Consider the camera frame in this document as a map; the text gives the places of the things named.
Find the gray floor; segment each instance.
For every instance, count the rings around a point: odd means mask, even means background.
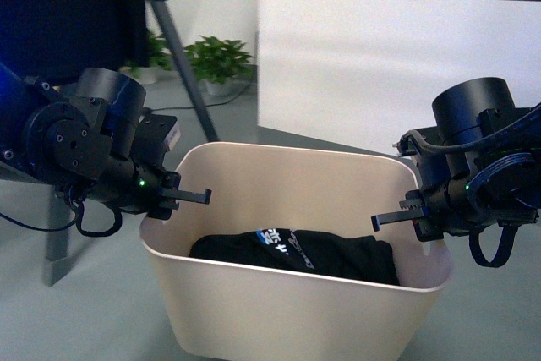
[[[189,104],[173,79],[147,90],[148,107]],[[256,106],[255,87],[250,86],[231,104],[212,107],[221,139],[257,142]],[[170,113],[178,113],[183,133],[167,157],[167,166],[174,168],[205,137],[193,111]],[[1,186],[2,212],[44,225],[48,188],[11,182]],[[175,341],[139,241],[141,218],[125,216],[121,232],[110,238],[91,240],[73,232],[73,269],[52,287],[41,282],[45,236],[0,222],[2,361],[202,359],[187,354]],[[107,210],[88,203],[88,228],[107,227],[111,221]],[[488,247],[498,239],[498,230],[492,228],[483,235]],[[499,270],[475,265],[466,239],[446,242],[455,275],[400,360],[540,359],[541,229],[522,227],[509,264]]]

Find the black t-shirt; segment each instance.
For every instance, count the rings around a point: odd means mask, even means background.
[[[273,228],[210,235],[194,243],[192,258],[399,285],[392,247],[373,236]]]

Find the white plastic bin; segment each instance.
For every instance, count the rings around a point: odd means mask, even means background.
[[[396,360],[452,271],[442,241],[425,254],[411,222],[376,238],[393,248],[400,287],[188,258],[216,233],[261,228],[374,234],[370,216],[400,210],[417,188],[400,162],[265,145],[212,143],[178,167],[182,189],[212,189],[209,205],[182,202],[168,222],[145,218],[141,238],[180,346],[210,358]]]

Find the white flower pot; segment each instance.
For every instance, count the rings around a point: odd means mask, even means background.
[[[209,95],[213,96],[229,96],[235,91],[234,79],[228,78],[225,84],[216,84],[205,80],[205,86]]]

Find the gray stand leg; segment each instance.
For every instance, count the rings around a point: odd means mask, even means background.
[[[59,227],[68,224],[71,210],[54,194],[54,188],[49,192],[49,213],[47,224]],[[68,257],[69,230],[49,232],[46,241],[46,257],[43,267],[43,283],[51,287],[65,277],[71,269]]]
[[[171,51],[175,67],[177,68],[177,71],[184,82],[184,87],[188,92],[188,96],[192,101],[197,118],[199,119],[203,131],[205,131],[206,138],[209,142],[218,141],[218,135],[216,134],[214,125],[210,119],[203,96],[199,91],[197,79],[195,78],[192,66],[184,51],[180,36],[172,21],[166,0],[149,0],[149,2],[154,15],[156,16],[156,21],[161,28],[161,32],[167,41],[169,50]]]

